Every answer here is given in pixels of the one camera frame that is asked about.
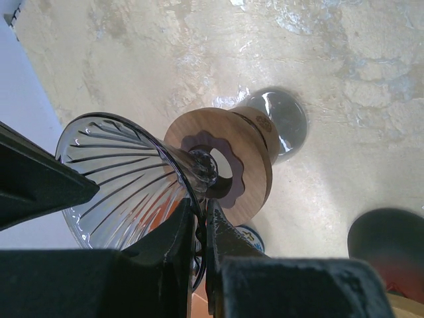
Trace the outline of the smoky glass dripper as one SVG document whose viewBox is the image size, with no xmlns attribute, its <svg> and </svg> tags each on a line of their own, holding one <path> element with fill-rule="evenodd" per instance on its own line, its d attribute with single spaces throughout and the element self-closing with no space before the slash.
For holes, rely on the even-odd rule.
<svg viewBox="0 0 424 318">
<path fill-rule="evenodd" d="M 111 113 L 88 113 L 63 130 L 55 157 L 99 186 L 87 203 L 64 209 L 82 248 L 123 250 L 164 223 L 187 199 L 195 214 L 193 286 L 205 273 L 205 201 L 217 181 L 204 150 L 181 150 Z"/>
</svg>

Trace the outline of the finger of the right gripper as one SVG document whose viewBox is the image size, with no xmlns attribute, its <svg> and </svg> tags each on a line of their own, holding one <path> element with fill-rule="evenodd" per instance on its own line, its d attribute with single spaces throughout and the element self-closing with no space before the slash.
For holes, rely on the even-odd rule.
<svg viewBox="0 0 424 318">
<path fill-rule="evenodd" d="M 90 201 L 99 186 L 1 123 L 1 230 Z"/>
</svg>

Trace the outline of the clear glass carafe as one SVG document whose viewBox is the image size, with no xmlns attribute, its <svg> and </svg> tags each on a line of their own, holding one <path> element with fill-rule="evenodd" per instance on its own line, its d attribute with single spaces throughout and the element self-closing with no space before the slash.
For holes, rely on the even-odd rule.
<svg viewBox="0 0 424 318">
<path fill-rule="evenodd" d="M 231 112 L 258 131 L 273 164 L 291 158 L 307 137 L 308 120 L 301 103 L 281 87 L 259 89 Z"/>
</svg>

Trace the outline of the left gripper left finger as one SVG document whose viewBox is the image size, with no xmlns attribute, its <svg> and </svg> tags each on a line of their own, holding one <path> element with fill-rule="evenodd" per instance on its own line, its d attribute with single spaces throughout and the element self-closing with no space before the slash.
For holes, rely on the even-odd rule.
<svg viewBox="0 0 424 318">
<path fill-rule="evenodd" d="M 183 199 L 125 250 L 4 250 L 2 317 L 188 317 L 194 214 Z"/>
</svg>

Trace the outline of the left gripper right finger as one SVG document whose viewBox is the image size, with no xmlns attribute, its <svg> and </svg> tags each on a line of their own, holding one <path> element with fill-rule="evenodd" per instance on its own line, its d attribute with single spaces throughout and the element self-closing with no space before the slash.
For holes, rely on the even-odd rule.
<svg viewBox="0 0 424 318">
<path fill-rule="evenodd" d="M 393 317 L 369 265 L 346 258 L 271 258 L 207 203 L 206 292 L 214 317 Z"/>
</svg>

